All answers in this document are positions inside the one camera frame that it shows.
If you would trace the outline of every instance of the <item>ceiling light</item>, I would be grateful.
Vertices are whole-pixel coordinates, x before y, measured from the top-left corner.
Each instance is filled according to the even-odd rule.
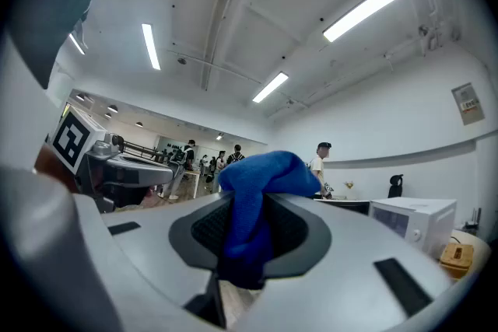
[[[150,62],[154,69],[161,69],[157,59],[156,48],[154,47],[153,26],[142,24],[143,37],[146,39],[147,51],[149,52]]]
[[[268,94],[282,85],[288,78],[289,76],[283,72],[280,72],[275,79],[273,79],[261,92],[259,92],[255,98],[253,98],[253,101],[255,103],[260,103]]]
[[[85,52],[83,51],[83,49],[79,46],[78,42],[76,41],[76,39],[73,37],[72,33],[69,34],[69,39],[72,40],[72,42],[75,44],[76,48],[78,48],[79,52],[83,55],[85,55]]]
[[[353,10],[348,12],[339,21],[334,23],[330,28],[324,31],[324,36],[333,42],[338,37],[348,32],[355,25],[361,23],[364,19],[370,17],[375,12],[394,0],[365,0]]]

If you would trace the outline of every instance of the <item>white microwave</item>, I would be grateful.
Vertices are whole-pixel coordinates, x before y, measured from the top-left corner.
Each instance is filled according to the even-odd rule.
[[[371,201],[369,216],[439,259],[450,241],[456,211],[455,199],[396,197]]]

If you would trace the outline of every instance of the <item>sign on wall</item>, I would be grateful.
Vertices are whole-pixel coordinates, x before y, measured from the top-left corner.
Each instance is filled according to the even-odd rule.
[[[457,103],[464,125],[473,124],[484,119],[481,103],[471,83],[457,87],[451,90],[451,92]]]

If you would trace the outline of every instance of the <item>blue cloth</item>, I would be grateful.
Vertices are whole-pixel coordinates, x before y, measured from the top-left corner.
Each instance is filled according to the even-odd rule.
[[[320,182],[298,156],[277,151],[231,163],[219,175],[219,184],[235,191],[219,276],[241,288],[260,288],[263,266],[273,257],[263,194],[308,197],[320,190]]]

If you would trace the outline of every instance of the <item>fluorescent light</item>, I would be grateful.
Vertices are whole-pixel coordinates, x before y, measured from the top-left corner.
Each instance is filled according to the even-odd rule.
[[[365,0],[343,16],[339,21],[334,23],[330,28],[325,30],[324,36],[329,41],[333,42],[355,25],[361,23],[364,19],[370,17],[393,1],[394,0]]]
[[[255,103],[260,103],[268,94],[282,85],[288,78],[289,76],[283,72],[280,72],[275,79],[273,79],[261,92],[259,92],[255,98],[253,98],[253,101]]]
[[[75,46],[78,48],[79,52],[83,55],[85,55],[85,52],[83,51],[83,49],[79,46],[78,42],[76,41],[76,39],[73,37],[72,33],[69,34],[69,39],[72,40],[72,42],[75,44]]]
[[[161,69],[159,60],[157,59],[156,48],[154,46],[153,26],[142,24],[143,37],[146,39],[147,51],[149,52],[150,62],[154,69]]]

